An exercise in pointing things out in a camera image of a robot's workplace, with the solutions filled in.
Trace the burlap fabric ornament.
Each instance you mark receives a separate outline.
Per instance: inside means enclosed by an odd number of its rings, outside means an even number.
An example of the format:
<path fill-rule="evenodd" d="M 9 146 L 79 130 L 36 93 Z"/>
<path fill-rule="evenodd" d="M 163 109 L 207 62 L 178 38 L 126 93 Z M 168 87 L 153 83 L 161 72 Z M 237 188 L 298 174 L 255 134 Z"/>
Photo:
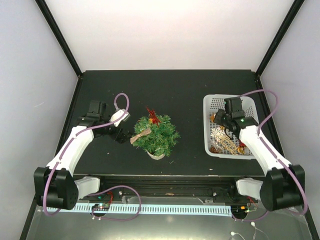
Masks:
<path fill-rule="evenodd" d="M 135 141 L 137 141 L 139 138 L 149 135 L 152 132 L 151 128 L 148 127 L 139 134 L 133 136 L 130 138 L 130 143 L 133 145 Z"/>

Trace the red star ornament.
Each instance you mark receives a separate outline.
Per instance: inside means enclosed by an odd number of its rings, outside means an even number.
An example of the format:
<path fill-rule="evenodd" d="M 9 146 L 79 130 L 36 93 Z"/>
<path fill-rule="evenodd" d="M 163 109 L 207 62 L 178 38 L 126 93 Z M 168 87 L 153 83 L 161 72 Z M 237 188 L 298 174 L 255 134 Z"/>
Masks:
<path fill-rule="evenodd" d="M 161 121 L 158 119 L 155 110 L 149 109 L 148 107 L 146 107 L 146 110 L 148 111 L 148 120 L 153 119 L 153 124 L 159 126 L 159 123 L 161 123 Z"/>

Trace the small green christmas tree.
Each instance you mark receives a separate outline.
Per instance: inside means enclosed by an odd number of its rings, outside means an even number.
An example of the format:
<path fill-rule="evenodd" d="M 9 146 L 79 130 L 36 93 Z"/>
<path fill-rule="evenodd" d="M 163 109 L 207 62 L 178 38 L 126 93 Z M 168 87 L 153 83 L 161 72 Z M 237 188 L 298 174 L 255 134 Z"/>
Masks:
<path fill-rule="evenodd" d="M 171 154 L 173 147 L 178 143 L 180 138 L 176 126 L 171 123 L 168 115 L 157 115 L 161 121 L 159 126 L 149 123 L 149 117 L 141 117 L 134 125 L 134 136 L 141 133 L 147 128 L 151 129 L 149 135 L 140 137 L 132 145 L 144 150 L 152 159 L 161 160 Z"/>

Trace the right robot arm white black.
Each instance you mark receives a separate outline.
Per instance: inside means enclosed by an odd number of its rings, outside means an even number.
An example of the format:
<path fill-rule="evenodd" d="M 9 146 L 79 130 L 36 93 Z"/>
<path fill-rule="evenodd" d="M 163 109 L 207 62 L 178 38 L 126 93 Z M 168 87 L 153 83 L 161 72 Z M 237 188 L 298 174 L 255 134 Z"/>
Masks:
<path fill-rule="evenodd" d="M 224 99 L 214 123 L 231 131 L 253 154 L 264 173 L 264 180 L 243 178 L 228 187 L 228 198 L 234 202 L 244 196 L 260 200 L 268 211 L 303 206 L 308 209 L 305 193 L 305 170 L 283 157 L 262 133 L 258 122 L 245 116 L 239 96 Z"/>

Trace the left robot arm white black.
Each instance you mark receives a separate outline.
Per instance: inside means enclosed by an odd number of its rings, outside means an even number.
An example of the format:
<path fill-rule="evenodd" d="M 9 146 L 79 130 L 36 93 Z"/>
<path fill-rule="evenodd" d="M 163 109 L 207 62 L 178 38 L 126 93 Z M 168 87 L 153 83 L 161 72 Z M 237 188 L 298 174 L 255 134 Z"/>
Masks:
<path fill-rule="evenodd" d="M 92 195 L 103 199 L 108 192 L 99 177 L 85 176 L 75 180 L 75 168 L 88 145 L 94 138 L 103 135 L 118 136 L 122 129 L 121 122 L 130 114 L 127 108 L 115 108 L 115 113 L 106 113 L 106 104 L 92 101 L 88 112 L 77 119 L 77 125 L 56 156 L 45 166 L 38 167 L 34 174 L 35 199 L 38 206 L 46 211 L 48 208 L 72 210 L 78 200 Z"/>

